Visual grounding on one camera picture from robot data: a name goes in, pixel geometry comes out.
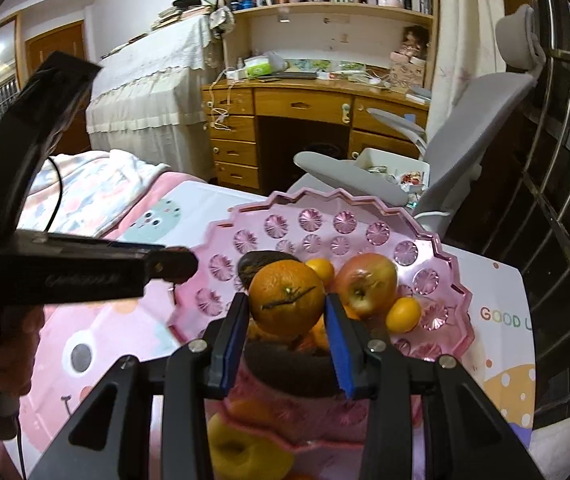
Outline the person's left hand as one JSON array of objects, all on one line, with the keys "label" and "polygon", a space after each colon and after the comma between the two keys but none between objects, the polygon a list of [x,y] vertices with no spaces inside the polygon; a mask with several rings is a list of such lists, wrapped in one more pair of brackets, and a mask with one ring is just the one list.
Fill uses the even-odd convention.
[{"label": "person's left hand", "polygon": [[43,325],[43,307],[33,307],[0,341],[0,440],[16,435],[11,417],[18,412],[18,399],[31,389]]}]

